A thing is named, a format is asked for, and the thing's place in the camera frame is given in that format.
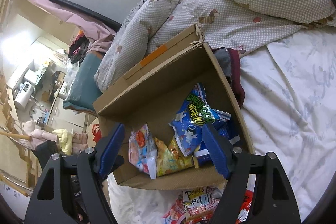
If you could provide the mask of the pink curtain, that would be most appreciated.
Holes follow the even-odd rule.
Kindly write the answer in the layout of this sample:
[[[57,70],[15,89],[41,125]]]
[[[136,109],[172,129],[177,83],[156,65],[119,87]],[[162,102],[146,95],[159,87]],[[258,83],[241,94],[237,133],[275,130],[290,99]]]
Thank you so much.
[[[63,22],[73,24],[82,30],[85,37],[90,41],[89,52],[96,51],[105,54],[111,47],[116,31],[101,20],[49,0],[27,1]]]

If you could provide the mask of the teal cushioned bench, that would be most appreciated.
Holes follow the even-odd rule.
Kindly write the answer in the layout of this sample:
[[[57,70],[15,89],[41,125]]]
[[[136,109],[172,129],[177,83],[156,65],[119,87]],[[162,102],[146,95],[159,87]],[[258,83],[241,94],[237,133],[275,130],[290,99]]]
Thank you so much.
[[[64,110],[74,110],[97,116],[93,103],[102,95],[94,76],[100,66],[103,54],[88,52],[71,84],[70,92],[63,101]]]

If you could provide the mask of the pink puffy jacket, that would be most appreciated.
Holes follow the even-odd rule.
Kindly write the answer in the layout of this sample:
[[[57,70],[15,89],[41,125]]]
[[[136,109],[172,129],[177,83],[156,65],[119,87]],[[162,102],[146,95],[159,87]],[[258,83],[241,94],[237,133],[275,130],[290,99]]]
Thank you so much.
[[[66,155],[79,154],[88,147],[88,135],[74,132],[74,130],[69,132],[61,128],[48,132],[40,129],[33,120],[22,123],[21,128],[24,135],[32,138],[30,147],[35,151],[46,141],[51,141]]]

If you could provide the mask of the yellow snack bag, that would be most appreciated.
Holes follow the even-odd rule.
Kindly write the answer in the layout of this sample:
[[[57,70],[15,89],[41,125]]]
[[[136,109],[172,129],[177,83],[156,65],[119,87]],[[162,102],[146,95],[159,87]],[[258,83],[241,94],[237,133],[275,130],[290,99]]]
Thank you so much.
[[[157,154],[157,177],[179,172],[194,166],[193,157],[185,157],[181,152],[175,138],[169,145],[158,138],[154,138],[158,149]]]

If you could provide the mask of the dark clothes pile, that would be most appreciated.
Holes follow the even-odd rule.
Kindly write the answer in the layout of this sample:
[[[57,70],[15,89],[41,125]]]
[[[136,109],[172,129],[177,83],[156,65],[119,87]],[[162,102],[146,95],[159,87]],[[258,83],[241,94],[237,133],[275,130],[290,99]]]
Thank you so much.
[[[75,40],[69,47],[68,58],[71,61],[71,64],[81,65],[84,61],[88,47],[90,45],[89,39],[84,35],[83,31],[79,31]]]

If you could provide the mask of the red white shrimp chip bag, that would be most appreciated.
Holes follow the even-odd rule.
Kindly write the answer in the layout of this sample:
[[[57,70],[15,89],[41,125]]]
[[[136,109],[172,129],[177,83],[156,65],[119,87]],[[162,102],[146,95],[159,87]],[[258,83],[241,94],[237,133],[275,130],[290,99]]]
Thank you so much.
[[[158,150],[148,125],[133,131],[128,144],[128,161],[140,172],[148,174],[151,180],[155,180]]]

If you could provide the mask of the brown cardboard box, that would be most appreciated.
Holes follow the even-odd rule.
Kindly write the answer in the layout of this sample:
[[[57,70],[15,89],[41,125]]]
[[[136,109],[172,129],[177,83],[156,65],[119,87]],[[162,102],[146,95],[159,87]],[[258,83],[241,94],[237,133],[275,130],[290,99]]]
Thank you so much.
[[[95,102],[101,133],[115,123],[125,127],[119,154],[128,156],[131,132],[147,124],[156,138],[169,143],[170,122],[196,83],[202,83],[212,108],[230,113],[241,145],[254,152],[239,104],[201,28],[195,24],[170,39],[120,77]]]

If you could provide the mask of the checkered beige duvet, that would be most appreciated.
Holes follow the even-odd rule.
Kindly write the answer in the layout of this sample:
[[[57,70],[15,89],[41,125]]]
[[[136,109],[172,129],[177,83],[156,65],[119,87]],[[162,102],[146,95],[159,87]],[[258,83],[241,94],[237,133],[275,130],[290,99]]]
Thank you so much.
[[[252,52],[302,28],[335,26],[331,0],[146,0],[126,20],[94,76],[104,92],[189,26],[212,49]]]

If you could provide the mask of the maroon garment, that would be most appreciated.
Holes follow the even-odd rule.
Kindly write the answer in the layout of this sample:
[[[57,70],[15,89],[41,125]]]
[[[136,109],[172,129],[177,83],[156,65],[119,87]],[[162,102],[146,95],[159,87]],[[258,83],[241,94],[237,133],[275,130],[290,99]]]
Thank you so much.
[[[245,91],[240,82],[241,68],[238,51],[222,48],[216,50],[214,55],[229,82],[239,107],[241,108],[245,100]]]

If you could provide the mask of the blue Lonely God snack bag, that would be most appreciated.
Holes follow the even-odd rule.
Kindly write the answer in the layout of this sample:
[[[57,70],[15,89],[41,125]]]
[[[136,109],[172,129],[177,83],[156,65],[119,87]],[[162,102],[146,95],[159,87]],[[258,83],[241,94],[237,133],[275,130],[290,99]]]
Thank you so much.
[[[170,122],[175,140],[183,156],[191,155],[202,142],[202,127],[211,124],[220,129],[231,119],[231,114],[215,110],[206,101],[202,83],[196,83]]]

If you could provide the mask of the white water heater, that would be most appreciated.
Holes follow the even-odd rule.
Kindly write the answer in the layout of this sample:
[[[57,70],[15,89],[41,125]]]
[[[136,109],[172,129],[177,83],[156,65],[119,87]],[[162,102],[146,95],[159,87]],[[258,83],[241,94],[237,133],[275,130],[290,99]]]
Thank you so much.
[[[27,103],[34,92],[34,87],[28,81],[24,82],[15,97],[14,104],[19,110],[25,110]]]

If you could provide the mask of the white red rice cracker bag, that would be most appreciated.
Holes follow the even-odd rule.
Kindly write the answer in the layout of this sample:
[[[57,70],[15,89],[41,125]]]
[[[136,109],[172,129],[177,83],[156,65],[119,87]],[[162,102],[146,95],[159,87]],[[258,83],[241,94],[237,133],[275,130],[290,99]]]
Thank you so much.
[[[182,196],[178,196],[175,203],[161,218],[163,224],[180,224],[180,223],[209,223],[208,219],[200,219],[199,221],[188,221],[186,218],[186,211],[183,204]]]

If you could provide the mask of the white Dows Life snack bag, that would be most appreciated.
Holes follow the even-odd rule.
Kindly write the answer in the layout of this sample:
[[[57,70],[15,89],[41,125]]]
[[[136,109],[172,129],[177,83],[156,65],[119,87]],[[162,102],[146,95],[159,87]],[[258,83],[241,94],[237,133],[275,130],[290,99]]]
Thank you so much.
[[[222,189],[212,186],[185,190],[183,192],[183,205],[190,215],[213,211],[216,209],[222,194]]]

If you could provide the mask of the red Wangzai milk candy bag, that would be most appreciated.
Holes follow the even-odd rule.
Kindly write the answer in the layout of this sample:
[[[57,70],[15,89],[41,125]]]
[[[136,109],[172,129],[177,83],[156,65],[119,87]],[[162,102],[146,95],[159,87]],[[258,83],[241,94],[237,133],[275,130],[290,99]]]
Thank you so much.
[[[253,192],[247,189],[245,191],[243,203],[240,207],[240,211],[235,222],[236,224],[242,223],[247,220],[249,210],[252,204],[252,198],[253,198]]]

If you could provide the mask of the red tote bag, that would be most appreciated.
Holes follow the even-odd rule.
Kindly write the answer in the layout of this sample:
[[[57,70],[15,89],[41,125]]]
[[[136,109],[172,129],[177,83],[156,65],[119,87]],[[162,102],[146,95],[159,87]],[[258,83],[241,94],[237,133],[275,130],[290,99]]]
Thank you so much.
[[[99,124],[93,125],[92,134],[93,134],[93,141],[97,143],[102,137]]]

